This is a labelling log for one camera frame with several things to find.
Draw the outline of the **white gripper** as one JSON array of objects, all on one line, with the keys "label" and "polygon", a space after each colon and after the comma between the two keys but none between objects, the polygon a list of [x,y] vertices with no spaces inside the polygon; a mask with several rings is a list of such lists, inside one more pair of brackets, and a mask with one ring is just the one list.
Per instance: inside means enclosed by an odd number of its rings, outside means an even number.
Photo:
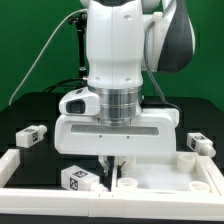
[{"label": "white gripper", "polygon": [[55,126],[54,144],[61,154],[97,155],[108,175],[106,156],[120,156],[121,175],[133,157],[166,157],[176,152],[175,128],[179,111],[175,108],[144,109],[125,127],[107,127],[96,117],[61,115]]}]

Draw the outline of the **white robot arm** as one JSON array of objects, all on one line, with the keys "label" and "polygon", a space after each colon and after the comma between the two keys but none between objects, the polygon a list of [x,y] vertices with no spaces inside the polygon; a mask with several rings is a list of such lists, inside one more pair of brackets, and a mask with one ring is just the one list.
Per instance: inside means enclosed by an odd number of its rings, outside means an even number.
[{"label": "white robot arm", "polygon": [[60,101],[54,144],[61,154],[168,159],[176,153],[180,113],[161,101],[142,106],[141,73],[178,72],[195,36],[185,0],[89,0],[84,88]]}]

